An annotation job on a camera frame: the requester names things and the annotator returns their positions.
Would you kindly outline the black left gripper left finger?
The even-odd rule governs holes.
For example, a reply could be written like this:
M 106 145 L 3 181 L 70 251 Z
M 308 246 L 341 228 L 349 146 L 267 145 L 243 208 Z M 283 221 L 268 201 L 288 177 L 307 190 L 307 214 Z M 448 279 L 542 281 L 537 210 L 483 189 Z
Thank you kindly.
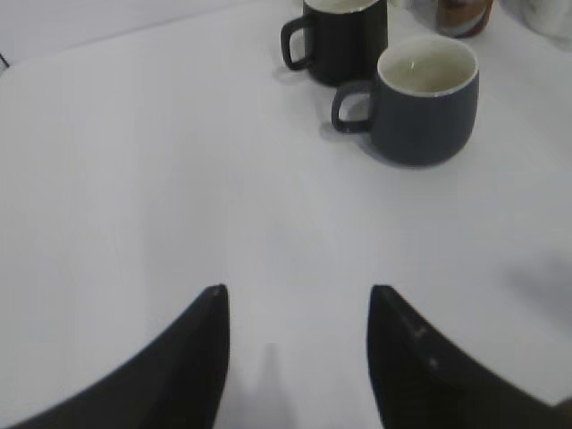
M 205 288 L 110 374 L 18 428 L 212 428 L 230 360 L 230 299 Z

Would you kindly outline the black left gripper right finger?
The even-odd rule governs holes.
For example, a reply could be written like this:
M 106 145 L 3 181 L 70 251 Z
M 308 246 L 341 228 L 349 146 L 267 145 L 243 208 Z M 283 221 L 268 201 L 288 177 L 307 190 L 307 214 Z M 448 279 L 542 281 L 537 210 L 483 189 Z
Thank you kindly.
M 432 326 L 392 286 L 371 289 L 366 354 L 386 428 L 569 428 L 571 401 L 546 404 Z

